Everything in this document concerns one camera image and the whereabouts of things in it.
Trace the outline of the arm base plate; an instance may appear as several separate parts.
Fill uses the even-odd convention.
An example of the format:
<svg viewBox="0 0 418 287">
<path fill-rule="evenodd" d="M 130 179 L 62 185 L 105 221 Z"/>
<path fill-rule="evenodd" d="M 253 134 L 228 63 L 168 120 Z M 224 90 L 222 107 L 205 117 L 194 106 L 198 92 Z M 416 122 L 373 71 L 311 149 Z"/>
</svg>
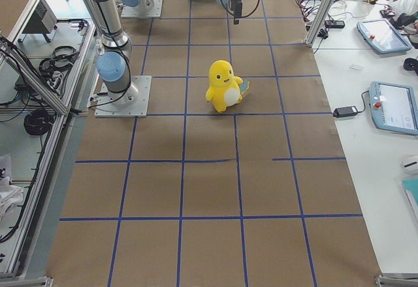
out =
<svg viewBox="0 0 418 287">
<path fill-rule="evenodd" d="M 151 85 L 151 76 L 132 76 L 131 86 L 122 97 L 109 92 L 103 82 L 101 92 L 106 95 L 98 98 L 94 115 L 98 118 L 146 117 Z"/>
<path fill-rule="evenodd" d="M 161 16 L 163 0 L 121 0 L 121 2 L 123 3 L 122 18 L 159 18 Z"/>
</svg>

